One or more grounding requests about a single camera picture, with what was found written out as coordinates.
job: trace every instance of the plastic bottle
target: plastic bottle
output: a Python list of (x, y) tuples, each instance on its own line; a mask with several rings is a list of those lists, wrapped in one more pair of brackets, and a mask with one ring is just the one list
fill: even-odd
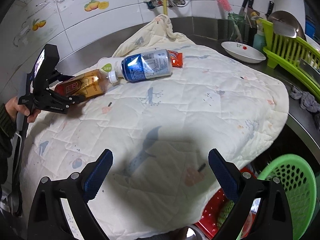
[(103, 57), (98, 61), (98, 68), (105, 72), (115, 71), (118, 77), (123, 77), (121, 63), (124, 57)]
[(126, 57), (121, 70), (123, 77), (131, 82), (170, 76), (172, 60), (166, 49), (154, 50)]
[(63, 96), (85, 95), (86, 98), (91, 98), (106, 93), (108, 85), (117, 81), (118, 77), (115, 71), (107, 73), (95, 69), (59, 83), (54, 91)]
[(257, 33), (254, 35), (252, 47), (263, 53), (263, 48), (267, 45), (266, 37), (262, 25), (257, 25)]

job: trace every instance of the blue bottle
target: blue bottle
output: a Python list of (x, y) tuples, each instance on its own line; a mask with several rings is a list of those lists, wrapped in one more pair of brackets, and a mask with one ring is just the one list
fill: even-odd
[(121, 70), (127, 81), (136, 82), (170, 76), (172, 61), (166, 49), (154, 50), (126, 57), (121, 63)]
[(254, 35), (252, 47), (263, 53), (263, 48), (267, 45), (263, 27), (257, 25), (257, 33)]

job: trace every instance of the metal counter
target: metal counter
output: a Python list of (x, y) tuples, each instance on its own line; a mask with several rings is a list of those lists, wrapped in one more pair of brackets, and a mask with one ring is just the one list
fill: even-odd
[[(174, 32), (184, 33), (196, 44), (207, 46), (225, 56), (231, 57), (221, 47), (220, 44), (222, 41), (219, 41), (227, 37), (227, 20), (204, 17), (182, 17), (174, 18), (171, 21)], [(146, 24), (112, 33), (79, 49), (60, 61), (57, 65), (58, 70), (66, 75), (73, 75), (80, 70), (96, 64), (102, 57), (111, 57), (121, 43), (130, 38), (144, 25)], [(308, 91), (299, 80), (279, 65), (275, 69), (272, 69), (267, 66), (267, 61), (259, 64), (243, 64), (274, 78), (278, 79), (278, 77), (280, 77), (285, 79), (297, 88)], [(284, 82), (284, 85), (288, 92), (290, 92), (292, 87), (286, 82)], [(289, 104), (290, 109), (287, 125), (299, 136), (315, 156), (318, 163), (320, 163), (320, 131), (315, 126), (312, 114), (306, 110), (302, 110), (298, 100), (289, 98)]]

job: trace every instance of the blue gripper pad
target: blue gripper pad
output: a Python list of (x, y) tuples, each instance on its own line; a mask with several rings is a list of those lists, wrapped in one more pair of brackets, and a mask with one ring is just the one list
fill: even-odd
[(105, 149), (99, 159), (97, 160), (97, 165), (83, 184), (83, 199), (86, 203), (96, 197), (104, 179), (106, 178), (113, 163), (112, 152)]
[(217, 149), (209, 152), (208, 161), (227, 199), (236, 203), (239, 199), (240, 184), (235, 178), (235, 175), (240, 175), (238, 168), (233, 163), (226, 162)]

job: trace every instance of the blue can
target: blue can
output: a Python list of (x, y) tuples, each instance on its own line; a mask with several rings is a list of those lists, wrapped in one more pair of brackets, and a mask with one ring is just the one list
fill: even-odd
[(127, 81), (136, 82), (170, 76), (172, 61), (166, 49), (154, 50), (126, 57), (122, 61), (121, 69)]

